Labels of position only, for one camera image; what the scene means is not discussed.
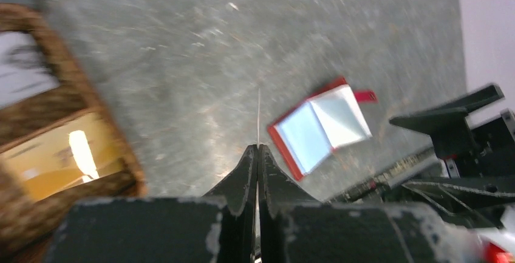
red and white object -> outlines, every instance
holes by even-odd
[[[361,102],[377,102],[377,97],[372,91],[352,91],[339,77],[268,127],[295,180],[312,172],[335,149],[372,136]]]

red notebook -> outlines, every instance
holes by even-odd
[[[326,93],[328,91],[334,90],[334,89],[339,88],[341,86],[343,87],[344,85],[348,85],[347,81],[345,80],[345,78],[344,77],[338,77],[337,79],[332,81],[330,84],[328,84],[324,88],[316,91],[315,93],[313,93],[310,96],[308,96],[306,99],[304,99],[301,102],[299,102],[295,107],[293,107],[291,110],[286,112],[283,116],[278,118],[276,121],[274,121],[274,123],[272,123],[268,127],[268,133],[270,134],[271,139],[273,140],[273,142],[275,143],[275,145],[279,149],[279,152],[281,153],[284,161],[286,162],[286,165],[288,166],[288,168],[292,172],[293,177],[295,178],[295,180],[300,181],[305,176],[305,174],[303,174],[302,171],[300,170],[299,165],[297,164],[297,162],[294,159],[292,153],[288,149],[288,146],[286,145],[286,142],[281,137],[281,135],[280,135],[276,125],[281,123],[285,118],[287,118],[297,108],[299,108],[304,103],[306,103],[307,100],[312,100],[313,98],[316,98],[319,95],[322,95],[322,94],[324,94],[324,93]],[[350,93],[351,94],[353,93],[354,97],[356,98],[356,101],[359,102],[359,103],[362,103],[362,102],[377,102],[377,97],[376,97],[376,95],[375,95],[375,93],[373,91],[353,91],[353,92],[350,92]]]

wicker basket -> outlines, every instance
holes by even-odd
[[[107,108],[78,67],[58,35],[40,14],[16,4],[0,4],[0,31],[28,32],[43,52],[54,76],[56,89],[0,109],[0,152],[20,145],[44,132],[97,112],[109,126],[122,152],[127,170],[32,201],[0,165],[0,258],[44,236],[58,226],[72,204],[86,196],[113,196],[135,185],[146,192],[141,168]]]

woven basket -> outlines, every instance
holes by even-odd
[[[43,52],[60,87],[0,109],[0,152],[90,112],[109,126],[126,170],[32,201],[0,165],[0,258],[8,256],[58,226],[72,204],[86,196],[113,196],[135,185],[143,195],[144,176],[123,134],[85,74],[41,15],[16,4],[0,4],[0,31],[28,32]]]

red object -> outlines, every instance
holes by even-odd
[[[281,136],[279,135],[279,132],[275,128],[275,125],[280,123],[284,118],[286,118],[288,115],[290,115],[295,109],[300,107],[300,105],[304,104],[304,102],[306,100],[308,100],[309,98],[316,97],[316,96],[318,96],[320,94],[323,94],[323,93],[325,93],[327,91],[330,91],[330,90],[332,90],[332,89],[334,89],[334,88],[336,88],[338,86],[342,86],[342,85],[347,85],[347,81],[345,80],[344,77],[338,77],[337,79],[332,81],[327,86],[323,87],[322,89],[316,91],[315,93],[313,93],[310,96],[308,96],[306,99],[304,99],[301,102],[299,102],[297,105],[295,105],[295,107],[291,108],[283,116],[279,117],[270,126],[268,126],[268,134],[270,134],[270,137],[271,137],[272,141],[275,143],[275,145],[277,146],[277,149],[279,150],[279,152],[281,153],[282,158],[284,159],[284,162],[286,163],[286,165],[290,169],[290,172],[292,172],[293,178],[295,178],[295,180],[297,180],[297,181],[302,180],[304,175],[302,175],[301,171],[299,170],[299,166],[297,165],[297,163],[295,162],[295,159],[293,158],[292,154],[288,150],[288,147],[286,147],[286,145],[284,144]],[[377,97],[376,97],[375,93],[373,91],[370,91],[370,90],[354,91],[354,96],[356,97],[356,100],[359,103],[362,103],[362,102],[377,102]]]
[[[485,260],[488,263],[513,263],[515,258],[494,243],[488,243],[485,248]]]

